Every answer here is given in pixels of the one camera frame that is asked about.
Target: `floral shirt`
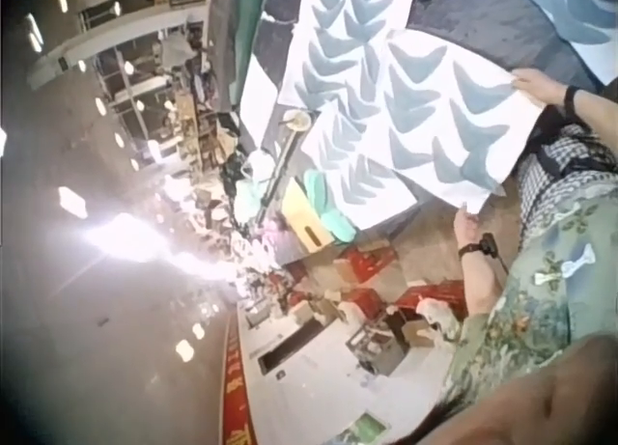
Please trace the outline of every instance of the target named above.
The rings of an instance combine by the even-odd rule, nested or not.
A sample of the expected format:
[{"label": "floral shirt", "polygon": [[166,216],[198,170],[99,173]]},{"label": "floral shirt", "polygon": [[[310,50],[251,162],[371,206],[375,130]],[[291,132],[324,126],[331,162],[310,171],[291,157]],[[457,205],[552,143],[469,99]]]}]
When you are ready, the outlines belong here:
[{"label": "floral shirt", "polygon": [[444,400],[464,393],[474,403],[575,340],[618,334],[618,183],[611,187],[587,186],[544,219],[492,312],[463,323]]}]

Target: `red banner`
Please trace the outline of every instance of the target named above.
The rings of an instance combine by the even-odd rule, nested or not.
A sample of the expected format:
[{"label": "red banner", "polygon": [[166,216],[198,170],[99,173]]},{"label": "red banner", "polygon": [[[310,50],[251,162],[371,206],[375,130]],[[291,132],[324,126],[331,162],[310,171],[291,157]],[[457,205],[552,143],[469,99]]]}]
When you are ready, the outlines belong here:
[{"label": "red banner", "polygon": [[257,445],[244,382],[236,313],[230,318],[224,369],[221,445]]}]

